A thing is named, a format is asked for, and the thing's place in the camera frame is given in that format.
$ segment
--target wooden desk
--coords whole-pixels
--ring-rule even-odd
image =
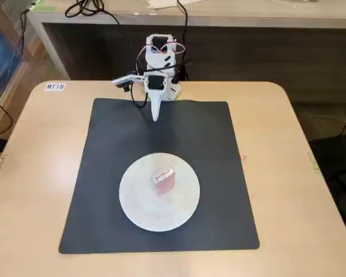
[[[185,5],[190,80],[271,81],[284,87],[293,102],[346,103],[346,0],[295,1]],[[135,68],[146,36],[171,33],[182,39],[185,19],[178,8],[154,10],[146,0],[104,0],[123,25],[131,51],[110,16],[66,18],[65,10],[75,2],[43,0],[28,14],[64,78],[110,80]]]
[[[71,74],[59,56],[57,42],[44,24],[115,24],[106,14],[66,18],[64,12],[76,0],[41,1],[28,17],[65,78]],[[106,10],[122,25],[183,26],[184,14],[178,8],[153,9],[146,0],[104,0]],[[279,27],[346,29],[346,0],[203,0],[185,5],[192,27]]]
[[[33,90],[2,155],[0,276],[346,277],[343,221],[285,92],[271,83],[190,82],[180,96],[228,102],[259,249],[59,254],[93,100],[129,94],[101,81],[45,87]]]

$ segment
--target paper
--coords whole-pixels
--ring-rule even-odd
[[[45,91],[63,91],[65,83],[47,83]]]
[[[154,9],[176,7],[178,6],[177,0],[147,0],[151,7]],[[196,3],[201,0],[180,0],[180,3],[183,5]]]

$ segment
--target round plate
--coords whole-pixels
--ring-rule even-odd
[[[171,167],[175,185],[157,195],[151,176]],[[200,198],[195,171],[181,158],[154,153],[136,160],[124,173],[119,201],[126,216],[138,227],[154,232],[173,230],[190,219]]]

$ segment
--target floor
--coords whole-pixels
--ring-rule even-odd
[[[19,117],[31,90],[38,83],[61,79],[48,54],[42,51],[31,61],[31,70],[22,80],[25,85],[18,88],[16,95],[20,97],[13,101],[13,118]],[[293,107],[308,141],[336,136],[346,124],[346,104],[294,103]]]

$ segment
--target black mat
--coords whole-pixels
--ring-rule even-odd
[[[119,203],[119,183],[137,159],[181,157],[200,181],[200,202],[181,227],[163,233],[134,225]],[[226,102],[165,102],[157,122],[150,105],[96,99],[61,253],[256,249],[259,240]]]

